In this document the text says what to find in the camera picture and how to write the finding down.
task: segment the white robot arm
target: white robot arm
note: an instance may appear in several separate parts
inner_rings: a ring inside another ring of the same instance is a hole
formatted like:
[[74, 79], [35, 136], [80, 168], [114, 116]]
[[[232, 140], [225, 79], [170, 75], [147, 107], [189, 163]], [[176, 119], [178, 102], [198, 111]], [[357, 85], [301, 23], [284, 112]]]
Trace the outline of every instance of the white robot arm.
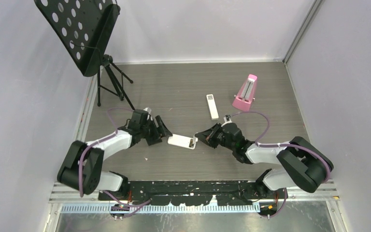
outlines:
[[[160, 116], [156, 116], [157, 126], [146, 110], [134, 110], [128, 123], [108, 136], [86, 143], [73, 142], [57, 174], [57, 180], [79, 190], [81, 175], [84, 194], [90, 194], [95, 190], [127, 192], [127, 177], [118, 173], [102, 172], [103, 161], [121, 150], [134, 146], [141, 139], [146, 139], [148, 145], [153, 145], [161, 143], [163, 137], [172, 136]], [[85, 159], [80, 174], [79, 160], [82, 155]]]
[[260, 144], [246, 140], [231, 120], [217, 123], [195, 136], [206, 145], [218, 145], [232, 151], [241, 163], [272, 163], [282, 168], [268, 169], [256, 180], [266, 191], [298, 186], [306, 192], [315, 192], [327, 180], [333, 169], [332, 162], [302, 137], [280, 144]]

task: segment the white wall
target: white wall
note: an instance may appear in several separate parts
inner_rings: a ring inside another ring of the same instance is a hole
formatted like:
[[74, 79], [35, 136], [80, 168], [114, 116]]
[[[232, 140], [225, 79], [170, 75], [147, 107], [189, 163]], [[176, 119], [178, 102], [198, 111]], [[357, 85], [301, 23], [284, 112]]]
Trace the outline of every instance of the white wall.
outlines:
[[89, 79], [32, 0], [0, 0], [0, 232], [38, 232]]
[[371, 231], [371, 1], [325, 1], [288, 68], [352, 231]]
[[313, 0], [118, 0], [116, 62], [282, 60]]

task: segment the circular hole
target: circular hole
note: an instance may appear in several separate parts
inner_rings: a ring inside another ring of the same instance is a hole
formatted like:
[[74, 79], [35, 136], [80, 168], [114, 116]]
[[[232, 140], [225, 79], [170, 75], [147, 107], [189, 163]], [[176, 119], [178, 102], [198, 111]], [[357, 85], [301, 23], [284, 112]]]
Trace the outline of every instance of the circular hole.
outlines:
[[59, 9], [60, 12], [63, 12], [65, 10], [65, 8], [63, 8], [62, 3], [60, 2], [57, 4], [57, 8]]
[[47, 6], [47, 0], [41, 0], [41, 3], [42, 3], [44, 6]]
[[56, 13], [53, 13], [53, 14], [52, 14], [52, 19], [53, 19], [53, 21], [56, 22], [56, 23], [59, 21], [59, 18], [57, 17], [57, 14], [56, 14]]

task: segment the music stand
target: music stand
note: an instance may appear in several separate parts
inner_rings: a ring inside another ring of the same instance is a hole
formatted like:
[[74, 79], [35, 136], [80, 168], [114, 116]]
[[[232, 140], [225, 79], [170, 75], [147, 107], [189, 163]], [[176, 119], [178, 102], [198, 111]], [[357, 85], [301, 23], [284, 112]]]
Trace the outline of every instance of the music stand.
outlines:
[[[134, 106], [123, 89], [123, 77], [133, 81], [122, 72], [110, 55], [105, 54], [120, 7], [112, 0], [35, 0], [36, 6], [52, 26], [57, 36], [69, 52], [83, 76], [97, 74], [98, 106], [100, 88], [103, 88], [120, 100], [127, 99], [130, 107]], [[112, 65], [121, 73], [122, 84], [114, 75]], [[106, 70], [116, 93], [100, 84], [100, 66]]]

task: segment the wood grain table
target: wood grain table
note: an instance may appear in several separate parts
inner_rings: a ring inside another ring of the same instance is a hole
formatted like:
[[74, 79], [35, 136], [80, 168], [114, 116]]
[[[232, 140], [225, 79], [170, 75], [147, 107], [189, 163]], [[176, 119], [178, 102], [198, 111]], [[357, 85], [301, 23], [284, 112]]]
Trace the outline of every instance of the wood grain table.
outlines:
[[[264, 63], [195, 63], [119, 65], [134, 84], [124, 81], [124, 89], [136, 108], [151, 107], [152, 115], [160, 115], [172, 133], [192, 137], [210, 128], [216, 121], [210, 118], [207, 94], [214, 94], [220, 119], [238, 112], [231, 106], [248, 75], [258, 76], [255, 102], [251, 110], [266, 114], [271, 128], [261, 142], [277, 143], [294, 136], [307, 138], [291, 83], [281, 62]], [[113, 89], [103, 72], [101, 82]], [[101, 107], [93, 106], [86, 140], [94, 140], [113, 132], [106, 110], [112, 107], [129, 108], [127, 101], [101, 92]], [[114, 111], [118, 125], [124, 125], [131, 113]], [[235, 116], [233, 121], [246, 138], [254, 140], [266, 127], [260, 115]], [[108, 158], [105, 171], [114, 171], [131, 180], [237, 180], [256, 179], [270, 164], [241, 164], [226, 148], [210, 148], [198, 142], [195, 150], [162, 143], [148, 147], [141, 141], [134, 147]]]

